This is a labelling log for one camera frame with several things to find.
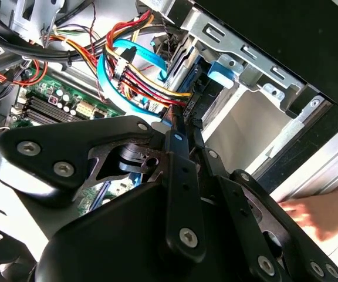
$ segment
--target ram slot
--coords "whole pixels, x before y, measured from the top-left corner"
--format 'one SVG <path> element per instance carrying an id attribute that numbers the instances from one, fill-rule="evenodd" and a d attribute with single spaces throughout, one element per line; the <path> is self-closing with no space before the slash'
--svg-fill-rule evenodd
<path id="1" fill-rule="evenodd" d="M 25 110 L 32 109 L 35 112 L 48 117 L 49 119 L 56 120 L 57 122 L 75 122 L 80 121 L 78 117 L 73 117 L 57 107 L 41 101 L 35 97 L 29 99 L 25 105 Z"/>
<path id="2" fill-rule="evenodd" d="M 58 123 L 55 120 L 49 119 L 48 117 L 43 116 L 40 113 L 36 113 L 32 110 L 27 110 L 24 114 L 24 117 L 40 125 L 52 125 Z"/>
<path id="3" fill-rule="evenodd" d="M 63 110 L 58 109 L 56 106 L 53 106 L 53 105 L 51 105 L 47 102 L 44 102 L 44 101 L 42 101 L 38 98 L 33 97 L 30 100 L 30 102 L 31 102 L 32 105 L 40 106 L 40 107 L 46 109 L 48 112 L 52 112 L 52 115 L 62 117 L 62 119 L 63 119 L 62 122 L 77 122 L 77 121 L 82 120 L 81 118 L 72 116 L 69 113 L 64 112 Z"/>

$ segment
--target screw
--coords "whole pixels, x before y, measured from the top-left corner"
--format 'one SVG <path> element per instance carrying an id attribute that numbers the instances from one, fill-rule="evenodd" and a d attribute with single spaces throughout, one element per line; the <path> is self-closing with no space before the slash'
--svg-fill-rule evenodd
<path id="1" fill-rule="evenodd" d="M 261 269 L 268 274 L 269 276 L 275 275 L 275 268 L 273 267 L 272 263 L 269 261 L 268 258 L 265 256 L 258 257 L 258 263 Z"/>
<path id="2" fill-rule="evenodd" d="M 197 235 L 189 228 L 180 230 L 180 239 L 189 248 L 195 248 L 198 245 Z"/>
<path id="3" fill-rule="evenodd" d="M 56 174 L 63 177 L 69 177 L 74 174 L 74 167 L 66 162 L 57 162 L 53 169 Z"/>
<path id="4" fill-rule="evenodd" d="M 17 150 L 20 154 L 26 156 L 36 156 L 41 152 L 41 148 L 38 144 L 31 141 L 23 141 L 17 145 Z"/>
<path id="5" fill-rule="evenodd" d="M 32 75 L 32 71 L 31 71 L 30 69 L 26 69 L 26 70 L 24 71 L 24 74 L 25 74 L 26 76 L 31 76 L 31 75 Z"/>
<path id="6" fill-rule="evenodd" d="M 182 140 L 182 137 L 178 134 L 175 134 L 174 137 L 177 138 L 178 140 Z"/>
<path id="7" fill-rule="evenodd" d="M 324 276 L 323 270 L 320 268 L 320 266 L 319 266 L 316 262 L 312 261 L 312 262 L 310 263 L 310 265 L 311 265 L 312 269 L 314 269 L 314 271 L 315 271 L 315 273 L 316 273 L 317 275 L 319 275 L 319 276 L 321 276 L 321 277 Z"/>
<path id="8" fill-rule="evenodd" d="M 209 150 L 208 153 L 211 155 L 211 157 L 214 157 L 215 159 L 217 159 L 217 154 L 214 151 Z"/>
<path id="9" fill-rule="evenodd" d="M 250 178 L 249 178 L 249 176 L 248 176 L 246 173 L 241 173 L 241 176 L 242 176 L 242 178 L 243 178 L 244 180 L 250 181 Z"/>
<path id="10" fill-rule="evenodd" d="M 148 127 L 144 125 L 143 123 L 138 123 L 138 126 L 141 130 L 144 130 L 144 131 L 148 130 Z"/>
<path id="11" fill-rule="evenodd" d="M 328 270 L 328 272 L 334 277 L 334 278 L 338 278 L 338 273 L 337 271 L 333 268 L 333 266 L 331 266 L 330 264 L 326 263 L 326 269 Z"/>
<path id="12" fill-rule="evenodd" d="M 319 104 L 320 104 L 320 100 L 319 99 L 314 99 L 310 103 L 311 107 L 313 107 L 313 108 L 315 108 Z"/>

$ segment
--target metal bracket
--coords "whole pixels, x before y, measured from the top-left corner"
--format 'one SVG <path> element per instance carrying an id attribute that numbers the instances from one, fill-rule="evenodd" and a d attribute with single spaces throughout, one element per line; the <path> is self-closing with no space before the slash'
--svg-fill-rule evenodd
<path id="1" fill-rule="evenodd" d="M 187 30 L 191 36 L 215 51 L 237 55 L 285 89 L 295 87 L 299 91 L 304 87 L 303 83 L 294 76 L 254 50 L 253 47 L 227 30 L 216 20 L 195 8 L 188 14 L 181 28 Z"/>
<path id="2" fill-rule="evenodd" d="M 36 0 L 34 1 L 31 17 L 23 17 L 29 1 L 18 0 L 12 23 L 12 29 L 24 37 L 40 42 L 53 28 L 57 13 L 65 4 L 65 0 Z"/>

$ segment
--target cable connector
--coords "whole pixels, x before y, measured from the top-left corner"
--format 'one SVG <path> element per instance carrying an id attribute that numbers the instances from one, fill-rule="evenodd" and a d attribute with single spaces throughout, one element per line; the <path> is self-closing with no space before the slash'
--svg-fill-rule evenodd
<path id="1" fill-rule="evenodd" d="M 1 83 L 2 86 L 8 86 L 14 81 L 14 71 L 9 69 L 5 74 L 6 80 Z"/>
<path id="2" fill-rule="evenodd" d="M 122 52 L 122 54 L 120 55 L 121 58 L 125 59 L 128 63 L 132 63 L 132 61 L 135 58 L 136 55 L 136 47 L 133 46 L 129 49 L 125 49 L 125 51 Z"/>
<path id="3" fill-rule="evenodd" d="M 111 81 L 113 86 L 119 89 L 124 71 L 128 64 L 130 64 L 136 55 L 137 48 L 135 46 L 125 49 L 120 55 L 120 59 L 116 64 L 116 68 L 114 69 L 113 80 Z"/>

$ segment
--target mounting hole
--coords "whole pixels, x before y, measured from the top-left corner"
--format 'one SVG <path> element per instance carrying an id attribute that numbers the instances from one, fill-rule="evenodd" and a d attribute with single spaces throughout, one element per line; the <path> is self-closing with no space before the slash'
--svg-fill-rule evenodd
<path id="1" fill-rule="evenodd" d="M 208 153 L 211 155 L 211 157 L 214 157 L 215 159 L 217 159 L 217 154 L 214 151 L 209 150 Z"/>
<path id="2" fill-rule="evenodd" d="M 310 265 L 311 265 L 313 271 L 315 271 L 315 273 L 317 275 L 324 277 L 323 270 L 320 268 L 320 266 L 315 261 L 311 261 Z"/>
<path id="3" fill-rule="evenodd" d="M 180 135 L 178 135 L 178 134 L 175 134 L 174 137 L 175 137 L 176 139 L 178 139 L 179 141 L 183 140 L 182 137 L 181 137 Z"/>
<path id="4" fill-rule="evenodd" d="M 147 165 L 148 167 L 156 166 L 156 165 L 158 165 L 158 159 L 156 159 L 155 157 L 153 157 L 153 158 L 151 158 L 151 159 L 149 159 L 149 160 L 147 161 L 146 165 Z"/>
<path id="5" fill-rule="evenodd" d="M 146 130 L 148 130 L 148 127 L 145 125 L 145 124 L 143 124 L 143 123 L 138 123 L 138 127 L 141 129 L 141 130 L 144 130 L 144 131 L 146 131 Z"/>
<path id="6" fill-rule="evenodd" d="M 243 216 L 248 216 L 249 214 L 244 209 L 239 210 Z"/>
<path id="7" fill-rule="evenodd" d="M 338 273 L 337 271 L 333 268 L 333 266 L 331 266 L 330 264 L 326 263 L 326 269 L 328 270 L 328 272 L 334 277 L 334 278 L 338 278 Z"/>
<path id="8" fill-rule="evenodd" d="M 246 181 L 249 181 L 249 176 L 246 174 L 246 173 L 241 173 L 241 177 L 246 180 Z"/>

